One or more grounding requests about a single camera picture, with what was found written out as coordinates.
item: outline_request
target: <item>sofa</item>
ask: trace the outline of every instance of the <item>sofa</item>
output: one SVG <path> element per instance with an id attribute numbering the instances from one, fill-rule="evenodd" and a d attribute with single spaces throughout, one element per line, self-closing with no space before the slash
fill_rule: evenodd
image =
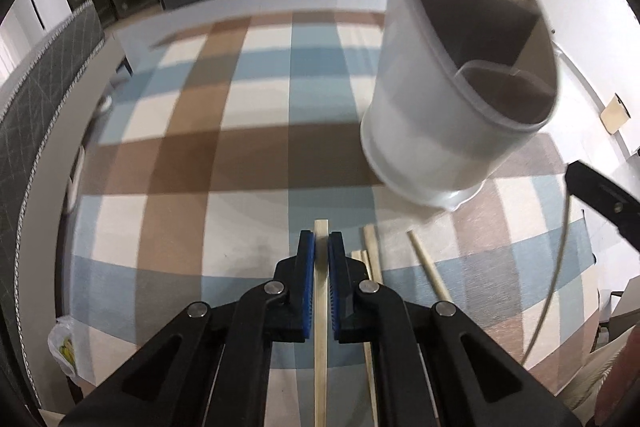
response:
<path id="1" fill-rule="evenodd" d="M 24 402 L 41 409 L 74 404 L 47 347 L 58 230 L 82 137 L 123 64 L 130 69 L 88 1 L 0 87 L 0 367 Z"/>

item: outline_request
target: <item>power cord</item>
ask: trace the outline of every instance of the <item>power cord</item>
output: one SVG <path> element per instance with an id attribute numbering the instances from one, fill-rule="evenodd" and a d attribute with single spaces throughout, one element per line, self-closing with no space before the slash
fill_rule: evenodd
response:
<path id="1" fill-rule="evenodd" d="M 546 314 L 549 311 L 549 307 L 551 306 L 551 299 L 554 296 L 556 291 L 556 284 L 558 284 L 558 276 L 560 275 L 560 268 L 562 266 L 562 258 L 564 257 L 564 247 L 566 245 L 566 238 L 569 235 L 569 210 L 571 208 L 571 194 L 569 193 L 569 189 L 566 189 L 566 193 L 564 195 L 564 212 L 562 213 L 562 233 L 560 235 L 560 246 L 558 248 L 558 257 L 556 258 L 556 269 L 554 271 L 553 277 L 551 277 L 551 285 L 549 286 L 549 292 L 546 295 L 545 305 L 542 308 L 542 313 L 540 314 L 540 318 L 538 319 L 538 323 L 536 324 L 536 330 L 533 332 L 533 336 L 529 341 L 529 346 L 527 346 L 527 350 L 524 352 L 524 356 L 522 357 L 522 361 L 520 365 L 524 365 L 531 354 L 531 350 L 533 346 L 536 344 L 536 340 L 540 335 L 540 331 L 542 330 L 542 324 L 545 322 Z"/>

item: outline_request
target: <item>metal rivet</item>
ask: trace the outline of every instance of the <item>metal rivet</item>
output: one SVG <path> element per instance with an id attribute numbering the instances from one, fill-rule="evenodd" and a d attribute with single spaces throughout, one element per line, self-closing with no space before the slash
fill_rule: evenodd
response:
<path id="1" fill-rule="evenodd" d="M 280 281 L 269 281 L 264 285 L 264 291 L 269 295 L 279 295 L 284 292 L 284 284 Z"/>
<path id="2" fill-rule="evenodd" d="M 194 302 L 189 304 L 189 307 L 187 308 L 187 315 L 197 319 L 204 317 L 207 314 L 207 311 L 209 311 L 209 308 L 204 302 Z"/>
<path id="3" fill-rule="evenodd" d="M 380 284 L 371 279 L 365 279 L 360 281 L 358 288 L 362 293 L 375 293 L 380 289 Z"/>
<path id="4" fill-rule="evenodd" d="M 436 304 L 436 313 L 442 317 L 452 317 L 456 312 L 456 307 L 447 301 L 440 301 Z"/>

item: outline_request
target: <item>checkered rug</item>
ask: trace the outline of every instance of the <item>checkered rug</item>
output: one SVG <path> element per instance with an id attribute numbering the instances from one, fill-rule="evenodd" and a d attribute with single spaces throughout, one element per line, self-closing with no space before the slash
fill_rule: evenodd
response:
<path id="1" fill-rule="evenodd" d="M 100 383 L 191 301 L 238 299 L 318 218 L 364 247 L 376 223 L 385 283 L 435 297 L 416 228 L 456 304 L 519 359 L 558 249 L 560 156 L 536 135 L 454 213 L 415 206 L 370 171 L 359 120 L 383 15 L 287 12 L 170 36 L 114 92 L 87 150 L 68 288 L 79 374 Z M 527 367 L 558 391 L 593 342 L 598 295 L 580 212 Z M 309 426 L 313 346 L 276 344 L 266 425 Z M 329 425 L 372 425 L 362 346 L 329 348 Z"/>

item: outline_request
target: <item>beige box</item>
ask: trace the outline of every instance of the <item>beige box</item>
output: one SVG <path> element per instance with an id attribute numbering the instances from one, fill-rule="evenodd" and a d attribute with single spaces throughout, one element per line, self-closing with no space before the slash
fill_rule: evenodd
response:
<path id="1" fill-rule="evenodd" d="M 609 105 L 604 108 L 600 114 L 600 120 L 609 134 L 616 133 L 627 120 L 631 118 L 629 111 L 626 110 L 625 104 L 622 103 L 620 97 L 614 94 Z"/>

